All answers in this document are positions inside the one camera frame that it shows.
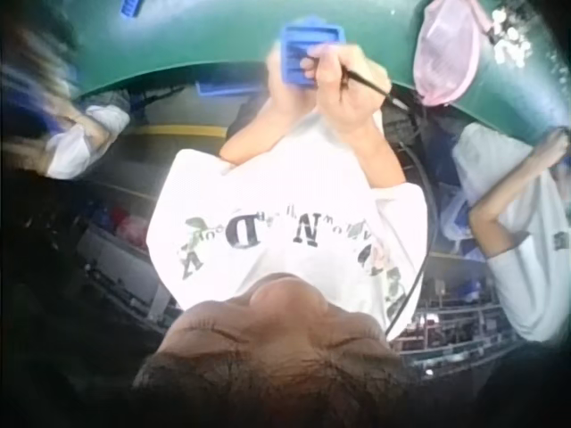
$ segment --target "pink mesh bag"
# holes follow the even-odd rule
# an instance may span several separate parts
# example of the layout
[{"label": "pink mesh bag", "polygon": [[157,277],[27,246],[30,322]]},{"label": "pink mesh bag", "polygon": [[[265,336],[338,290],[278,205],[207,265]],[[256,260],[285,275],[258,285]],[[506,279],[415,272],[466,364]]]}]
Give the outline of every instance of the pink mesh bag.
[{"label": "pink mesh bag", "polygon": [[425,9],[414,82],[426,106],[452,103],[468,89],[492,23],[477,0],[434,0]]}]

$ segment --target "white t-shirt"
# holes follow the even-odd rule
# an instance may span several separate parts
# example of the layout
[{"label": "white t-shirt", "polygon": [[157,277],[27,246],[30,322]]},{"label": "white t-shirt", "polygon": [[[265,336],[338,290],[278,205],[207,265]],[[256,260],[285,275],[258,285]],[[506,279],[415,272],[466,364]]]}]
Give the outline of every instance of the white t-shirt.
[{"label": "white t-shirt", "polygon": [[[474,205],[530,151],[482,125],[466,127],[452,156],[468,203]],[[571,252],[565,210],[549,171],[499,221],[512,233],[529,234],[518,247],[488,259],[508,320],[529,341],[557,340],[571,311]]]},{"label": "white t-shirt", "polygon": [[48,151],[54,151],[46,172],[48,177],[61,180],[77,177],[105,154],[129,122],[128,114],[114,105],[106,107],[92,105],[87,108],[86,115],[97,120],[112,134],[109,143],[100,150],[94,150],[87,140],[85,129],[80,124],[75,124],[67,131],[52,136],[46,145]]},{"label": "white t-shirt", "polygon": [[[386,328],[426,254],[426,203],[413,184],[371,189],[352,150],[314,112],[238,167],[179,152],[147,243],[183,309],[285,272]],[[389,340],[410,321],[420,288]]]}]

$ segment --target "green surface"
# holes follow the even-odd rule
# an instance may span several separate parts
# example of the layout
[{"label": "green surface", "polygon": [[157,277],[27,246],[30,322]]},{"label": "green surface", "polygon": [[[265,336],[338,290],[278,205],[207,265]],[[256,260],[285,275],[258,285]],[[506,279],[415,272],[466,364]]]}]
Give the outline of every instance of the green surface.
[{"label": "green surface", "polygon": [[[412,65],[428,0],[143,0],[120,14],[121,0],[72,0],[66,13],[79,42],[81,92],[151,71],[209,62],[261,61],[279,30],[318,15],[342,25],[348,42],[383,64],[395,83],[413,87]],[[482,0],[489,12],[498,0]],[[569,126],[571,79],[539,17],[527,22],[533,55],[523,69],[498,65],[484,44],[476,80],[457,106],[500,131],[535,143]]]}]

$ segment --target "cable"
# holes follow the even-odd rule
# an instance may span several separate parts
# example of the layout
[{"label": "cable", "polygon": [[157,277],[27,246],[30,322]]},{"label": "cable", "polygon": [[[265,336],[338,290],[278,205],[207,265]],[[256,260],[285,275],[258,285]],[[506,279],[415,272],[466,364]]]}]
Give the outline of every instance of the cable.
[{"label": "cable", "polygon": [[[418,127],[418,131],[415,133],[415,135],[417,135],[419,133],[420,133],[420,127]],[[426,199],[428,201],[428,207],[429,207],[431,214],[432,214],[434,226],[433,226],[432,236],[430,237],[430,240],[428,241],[428,247],[426,248],[426,256],[425,256],[424,260],[422,261],[422,264],[420,265],[420,269],[418,270],[417,276],[415,277],[415,280],[412,283],[412,286],[410,287],[410,291],[407,294],[407,297],[402,302],[401,307],[399,308],[398,312],[394,315],[394,318],[391,321],[391,324],[386,329],[385,335],[387,337],[388,337],[389,333],[393,330],[394,325],[396,324],[396,321],[399,319],[399,317],[402,315],[402,312],[407,307],[407,304],[409,303],[409,300],[412,297],[412,294],[417,289],[417,286],[418,286],[418,283],[420,282],[421,276],[424,274],[424,271],[426,269],[426,263],[428,262],[428,258],[430,257],[430,251],[432,250],[432,247],[433,247],[434,242],[436,240],[436,236],[438,235],[438,224],[439,224],[438,210],[436,209],[436,202],[434,201],[434,193],[432,191],[432,186],[430,185],[430,182],[428,181],[428,177],[426,175],[425,169],[422,167],[422,164],[420,163],[420,160],[418,159],[417,155],[409,147],[407,147],[402,142],[399,142],[399,146],[401,147],[401,149],[404,152],[406,152],[409,155],[410,159],[412,160],[412,163],[414,163],[415,166],[417,167],[418,173],[420,175],[420,180],[422,181],[422,185],[426,189],[426,196],[427,196]]]}]

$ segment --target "hand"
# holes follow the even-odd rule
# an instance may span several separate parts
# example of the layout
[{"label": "hand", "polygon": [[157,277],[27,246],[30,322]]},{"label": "hand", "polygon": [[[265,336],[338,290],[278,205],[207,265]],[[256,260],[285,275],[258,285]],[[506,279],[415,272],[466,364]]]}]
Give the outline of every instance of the hand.
[{"label": "hand", "polygon": [[555,129],[545,140],[535,146],[529,160],[540,171],[551,168],[558,163],[569,148],[569,134],[563,128]]},{"label": "hand", "polygon": [[58,95],[47,95],[44,109],[52,116],[59,116],[70,119],[78,115],[78,110],[73,106],[68,98]]},{"label": "hand", "polygon": [[370,125],[385,97],[352,79],[344,82],[342,67],[359,73],[388,93],[392,85],[386,70],[367,59],[357,45],[318,45],[309,49],[308,55],[319,58],[319,62],[304,58],[300,65],[307,78],[316,79],[318,109],[330,125],[342,135]]},{"label": "hand", "polygon": [[275,43],[266,59],[268,89],[274,108],[295,121],[315,108],[315,91],[284,83],[279,43]]}]

